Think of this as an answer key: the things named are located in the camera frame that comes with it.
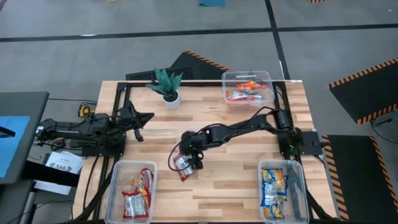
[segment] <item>floor line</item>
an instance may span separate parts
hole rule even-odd
[[[280,42],[280,37],[279,37],[278,28],[277,28],[276,21],[275,21],[274,11],[272,10],[271,1],[265,0],[265,3],[267,6],[269,22],[271,23],[272,35],[274,36],[276,51],[278,53],[279,62],[282,67],[282,74],[284,76],[284,79],[290,80],[289,71],[287,70],[285,54],[284,54],[284,50],[282,47],[282,43]]]
[[[270,32],[271,28],[245,28],[245,29],[214,29],[214,30],[185,30],[165,32],[139,32],[123,34],[85,34],[85,35],[60,35],[48,37],[5,37],[0,42],[30,42],[30,41],[51,41],[51,40],[92,40],[92,39],[114,39],[131,37],[165,37],[177,35],[204,35],[204,34],[253,34]]]
[[[281,27],[279,32],[324,31],[324,30],[361,30],[398,28],[398,24],[347,25],[347,26],[316,26],[316,27]]]

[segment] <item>blue object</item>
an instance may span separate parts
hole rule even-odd
[[[0,126],[15,132],[13,138],[0,138],[0,178],[4,178],[24,135],[30,116],[0,116]]]
[[[225,6],[225,0],[199,0],[201,6],[222,7]]]

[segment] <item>snack bag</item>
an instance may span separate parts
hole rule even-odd
[[[268,88],[267,85],[260,85],[255,81],[250,81],[248,83],[237,84],[236,87],[240,88],[247,94],[259,93],[261,89]]]
[[[262,186],[262,207],[271,206],[276,203],[277,199],[277,184],[276,181],[273,183],[265,183]]]
[[[264,216],[268,218],[285,218],[283,211],[283,200],[277,199],[276,203],[270,206],[264,207]]]
[[[142,195],[148,195],[152,193],[152,183],[154,181],[154,176],[152,172],[143,168],[140,174],[130,181],[130,185],[133,192],[140,192]]]
[[[247,93],[241,93],[238,91],[227,91],[226,99],[229,101],[252,101],[254,97]]]
[[[286,195],[286,183],[282,169],[263,169],[262,170],[262,183],[276,181],[277,192],[279,195]]]
[[[276,204],[273,204],[273,206],[271,208],[272,217],[285,218],[283,212],[284,212],[284,200],[281,198],[278,198],[276,200]]]
[[[148,218],[150,195],[143,196],[139,192],[122,192],[122,194],[124,196],[123,218]]]
[[[287,178],[288,176],[284,176],[285,180],[285,188],[284,189],[278,189],[278,197],[281,198],[282,200],[287,201]]]
[[[176,158],[174,158],[174,166],[176,169],[184,169],[189,166],[188,157],[182,154],[179,154]],[[188,167],[185,170],[178,171],[178,175],[180,176],[180,180],[184,182],[193,174],[192,167]]]

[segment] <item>white pot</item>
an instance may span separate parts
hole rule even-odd
[[[162,98],[163,98],[163,102],[164,102],[164,106],[165,106],[167,109],[176,109],[176,108],[178,108],[178,107],[180,106],[180,104],[181,104],[180,93],[178,92],[178,90],[176,90],[176,91],[177,91],[178,97],[177,97],[177,99],[176,99],[175,101],[173,101],[173,102],[165,101],[164,98],[162,97]]]

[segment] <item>potted plant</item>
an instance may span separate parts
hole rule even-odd
[[[181,85],[181,75],[174,76],[174,73],[169,77],[166,69],[160,71],[155,69],[157,83],[146,84],[146,87],[154,90],[156,93],[163,96],[164,105],[168,109],[175,109],[180,106],[181,98],[178,92],[178,88]]]

